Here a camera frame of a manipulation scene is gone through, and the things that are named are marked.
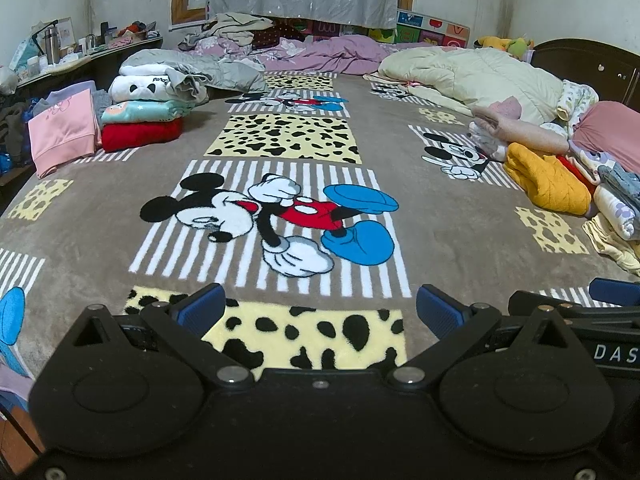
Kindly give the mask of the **floral white garment pile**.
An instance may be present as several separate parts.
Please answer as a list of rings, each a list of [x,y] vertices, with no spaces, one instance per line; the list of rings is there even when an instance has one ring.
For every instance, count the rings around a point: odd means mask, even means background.
[[[556,103],[556,122],[567,140],[563,156],[592,187],[597,210],[604,214],[618,236],[627,242],[639,239],[639,173],[627,171],[607,152],[580,148],[573,141],[574,128],[582,114],[601,102],[596,90],[586,84],[564,80]]]

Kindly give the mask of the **yellow quilted garment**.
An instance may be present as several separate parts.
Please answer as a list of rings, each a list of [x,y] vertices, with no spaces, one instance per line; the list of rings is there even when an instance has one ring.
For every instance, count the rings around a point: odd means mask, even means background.
[[[538,154],[522,144],[511,143],[503,168],[534,205],[577,217],[588,212],[588,188],[554,155]]]

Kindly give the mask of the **pink pillow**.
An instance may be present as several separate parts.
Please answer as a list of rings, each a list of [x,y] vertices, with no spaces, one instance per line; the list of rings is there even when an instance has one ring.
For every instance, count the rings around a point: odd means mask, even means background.
[[[627,171],[640,171],[640,114],[626,105],[601,101],[582,114],[573,141],[580,148],[607,152]]]

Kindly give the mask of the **Mickey Mouse brown blanket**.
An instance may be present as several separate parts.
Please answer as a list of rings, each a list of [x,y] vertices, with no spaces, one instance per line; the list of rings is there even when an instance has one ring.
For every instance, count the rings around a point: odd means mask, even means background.
[[[523,289],[593,305],[623,278],[582,218],[533,205],[459,117],[311,81],[334,112],[224,101],[179,139],[98,151],[31,178],[1,218],[1,363],[38,374],[87,305],[134,313],[221,284],[208,333],[254,368],[396,364],[434,340],[425,283],[503,307]]]

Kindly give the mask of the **red folded garment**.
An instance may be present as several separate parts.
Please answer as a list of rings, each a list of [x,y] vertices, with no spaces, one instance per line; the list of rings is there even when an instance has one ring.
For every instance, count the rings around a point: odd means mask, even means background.
[[[177,140],[181,136],[183,119],[171,122],[132,122],[131,124],[107,124],[102,129],[102,148],[107,153],[141,148],[157,143]]]

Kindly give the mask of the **dark wooden headboard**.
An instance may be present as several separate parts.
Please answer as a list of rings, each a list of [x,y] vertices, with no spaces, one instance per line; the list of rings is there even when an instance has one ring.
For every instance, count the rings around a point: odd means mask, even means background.
[[[601,100],[639,110],[638,54],[600,41],[555,39],[538,44],[532,65],[560,79],[588,84]]]

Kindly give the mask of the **teal folded garment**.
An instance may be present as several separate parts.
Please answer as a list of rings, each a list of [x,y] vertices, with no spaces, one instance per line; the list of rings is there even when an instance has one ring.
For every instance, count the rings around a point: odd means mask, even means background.
[[[193,105],[175,100],[126,101],[107,107],[101,120],[103,125],[172,122],[189,115],[193,109]]]

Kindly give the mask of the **pink folded garment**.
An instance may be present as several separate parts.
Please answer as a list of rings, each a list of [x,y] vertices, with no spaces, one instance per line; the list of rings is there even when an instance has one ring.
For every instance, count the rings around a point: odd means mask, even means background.
[[[66,162],[92,155],[100,144],[91,91],[62,99],[28,122],[30,154],[40,179]]]

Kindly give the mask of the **white panda folded garment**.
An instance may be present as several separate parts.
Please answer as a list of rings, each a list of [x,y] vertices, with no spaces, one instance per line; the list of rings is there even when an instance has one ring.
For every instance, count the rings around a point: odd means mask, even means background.
[[[176,92],[166,76],[117,76],[108,93],[113,102],[154,101],[175,99]]]

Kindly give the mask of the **cream quilt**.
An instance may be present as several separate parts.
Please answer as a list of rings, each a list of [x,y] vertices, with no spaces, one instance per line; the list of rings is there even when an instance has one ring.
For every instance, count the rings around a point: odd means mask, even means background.
[[[496,49],[425,47],[400,50],[384,58],[367,76],[381,84],[405,86],[414,96],[469,115],[513,96],[521,118],[541,125],[556,117],[562,80]]]

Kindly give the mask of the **grey crumpled garment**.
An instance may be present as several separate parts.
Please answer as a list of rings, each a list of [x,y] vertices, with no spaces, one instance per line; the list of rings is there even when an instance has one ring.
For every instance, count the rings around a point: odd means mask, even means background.
[[[119,67],[120,76],[165,76],[181,99],[207,100],[209,89],[240,93],[265,92],[260,70],[217,55],[193,55],[177,50],[144,49]]]

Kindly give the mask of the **yellow green plush toy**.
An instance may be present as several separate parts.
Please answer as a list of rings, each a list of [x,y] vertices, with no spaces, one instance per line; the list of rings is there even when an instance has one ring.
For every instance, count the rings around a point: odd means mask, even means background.
[[[512,58],[518,60],[524,60],[528,51],[534,50],[534,43],[532,40],[527,40],[523,37],[511,39],[511,38],[499,38],[497,36],[484,36],[477,38],[474,41],[474,47],[478,48],[493,48],[502,52],[506,52],[511,55]]]

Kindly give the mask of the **cluttered side shelf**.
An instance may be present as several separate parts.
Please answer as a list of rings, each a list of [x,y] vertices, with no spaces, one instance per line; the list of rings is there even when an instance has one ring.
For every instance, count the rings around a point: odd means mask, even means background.
[[[122,62],[141,50],[159,49],[163,41],[159,32],[153,32],[150,38],[116,48],[98,49],[77,60],[48,67],[42,74],[21,81],[13,94],[2,96],[1,107],[9,107],[32,98],[45,98],[51,91],[86,80],[93,80],[96,88],[107,90],[118,75]]]

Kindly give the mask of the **striped beige garment pile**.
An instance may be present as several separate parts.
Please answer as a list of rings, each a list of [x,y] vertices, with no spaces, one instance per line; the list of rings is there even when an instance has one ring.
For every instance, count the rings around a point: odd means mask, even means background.
[[[261,32],[273,25],[269,18],[261,18],[244,13],[217,13],[215,18],[201,26],[199,32],[187,34],[178,43],[180,51],[193,50],[199,41],[208,37],[221,37],[235,42],[240,47],[252,43],[255,32]]]

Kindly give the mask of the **purple quilt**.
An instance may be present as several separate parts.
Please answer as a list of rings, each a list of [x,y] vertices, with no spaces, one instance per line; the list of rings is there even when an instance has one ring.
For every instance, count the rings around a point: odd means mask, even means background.
[[[238,61],[260,72],[364,75],[376,72],[384,58],[408,47],[410,44],[382,44],[367,36],[347,35],[317,42],[281,38],[274,47],[255,50],[211,36],[198,40],[189,54]]]

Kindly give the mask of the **colourful foam play mat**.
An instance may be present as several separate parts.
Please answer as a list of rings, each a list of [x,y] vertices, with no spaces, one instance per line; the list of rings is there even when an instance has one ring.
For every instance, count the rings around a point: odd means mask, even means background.
[[[294,27],[303,35],[311,36],[314,41],[337,36],[361,35],[382,44],[425,42],[439,47],[466,48],[470,39],[468,26],[404,9],[397,11],[396,24],[391,29],[313,20],[295,20]]]

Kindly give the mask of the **steel thermos bottle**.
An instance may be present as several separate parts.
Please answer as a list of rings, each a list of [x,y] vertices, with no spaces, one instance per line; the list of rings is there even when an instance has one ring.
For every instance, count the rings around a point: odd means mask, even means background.
[[[58,26],[51,24],[44,30],[43,42],[48,64],[58,64],[60,60],[60,36],[58,36]]]

